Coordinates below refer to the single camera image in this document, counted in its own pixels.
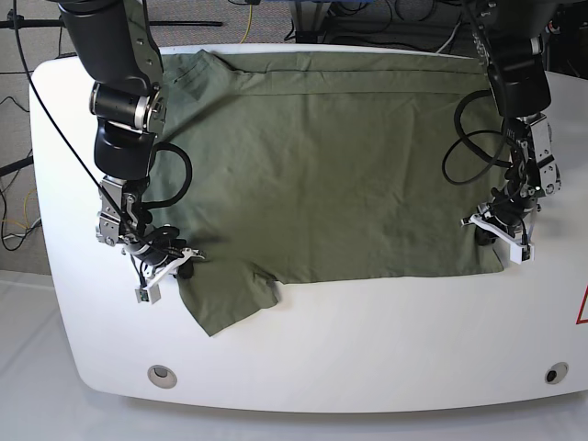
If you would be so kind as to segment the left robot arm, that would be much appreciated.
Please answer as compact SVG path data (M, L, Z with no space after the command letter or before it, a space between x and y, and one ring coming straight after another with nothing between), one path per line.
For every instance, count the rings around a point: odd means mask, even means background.
M505 184L463 222L476 227L480 245L500 239L512 262L534 258L531 235L539 199L561 188L545 110L551 94L543 64L541 34L554 16L555 1L466 1L476 50L485 66L510 151Z

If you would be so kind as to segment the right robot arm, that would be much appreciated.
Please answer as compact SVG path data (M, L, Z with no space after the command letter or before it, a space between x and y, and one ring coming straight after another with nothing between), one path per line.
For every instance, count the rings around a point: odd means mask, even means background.
M96 167L101 210L96 238L151 269L189 280L200 257L175 226L153 226L152 212L169 208L187 193L193 168L187 153L161 141L167 105L164 67L143 1L61 1L58 4L74 49L94 80L89 110L96 117ZM175 195L142 199L159 152L174 153L185 178Z

